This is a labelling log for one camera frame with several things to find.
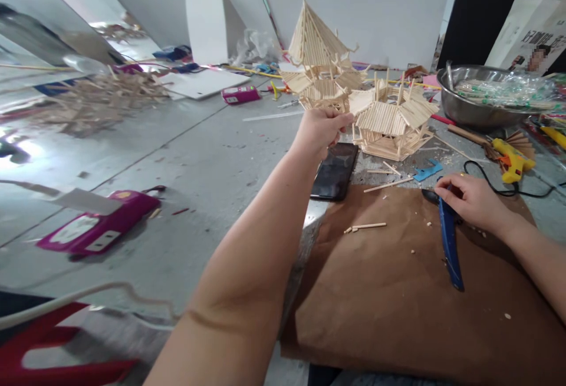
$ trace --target red plastic chair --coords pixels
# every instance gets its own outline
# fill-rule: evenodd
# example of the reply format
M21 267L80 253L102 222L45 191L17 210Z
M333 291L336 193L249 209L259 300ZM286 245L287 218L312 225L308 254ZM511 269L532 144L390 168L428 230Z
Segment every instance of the red plastic chair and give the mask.
M74 302L45 314L1 346L0 386L102 386L126 377L138 360L40 369L22 366L29 350L58 347L69 342L81 329L57 324L85 306Z

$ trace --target clear plastic bag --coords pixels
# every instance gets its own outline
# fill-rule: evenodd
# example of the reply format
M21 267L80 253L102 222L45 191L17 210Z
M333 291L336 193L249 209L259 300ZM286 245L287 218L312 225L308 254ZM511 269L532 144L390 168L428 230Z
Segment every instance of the clear plastic bag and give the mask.
M254 29L246 29L243 38L236 45L237 56L231 61L231 65L241 67L244 64L261 62L266 65L279 61L279 50L273 43L267 32L258 32Z
M494 107L537 112L562 108L555 83L529 74L512 72L500 81L463 80L455 91L468 100Z

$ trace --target white tote bag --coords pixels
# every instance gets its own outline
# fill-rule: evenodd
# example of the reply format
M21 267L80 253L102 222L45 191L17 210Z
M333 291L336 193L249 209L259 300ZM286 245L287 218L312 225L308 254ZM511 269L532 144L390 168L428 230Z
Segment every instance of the white tote bag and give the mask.
M566 47L566 0L515 0L485 65L544 74Z

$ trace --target metal bowl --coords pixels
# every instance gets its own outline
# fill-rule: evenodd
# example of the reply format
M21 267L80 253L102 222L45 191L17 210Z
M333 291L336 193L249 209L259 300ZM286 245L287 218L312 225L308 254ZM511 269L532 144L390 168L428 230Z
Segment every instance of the metal bowl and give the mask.
M481 65L461 65L452 67L454 85L463 80L502 81L511 71ZM476 131L490 133L498 128L513 127L533 113L535 110L516 110L495 108L461 97L448 87L448 73L441 69L436 76L442 87L442 108L444 113L459 125L470 127Z

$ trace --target black phone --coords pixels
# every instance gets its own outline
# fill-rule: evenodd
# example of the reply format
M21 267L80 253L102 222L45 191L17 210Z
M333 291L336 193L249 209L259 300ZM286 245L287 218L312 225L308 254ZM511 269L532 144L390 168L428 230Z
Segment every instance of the black phone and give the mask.
M332 202L344 200L357 155L358 146L351 143L337 143L328 149L327 158L318 167L311 198Z

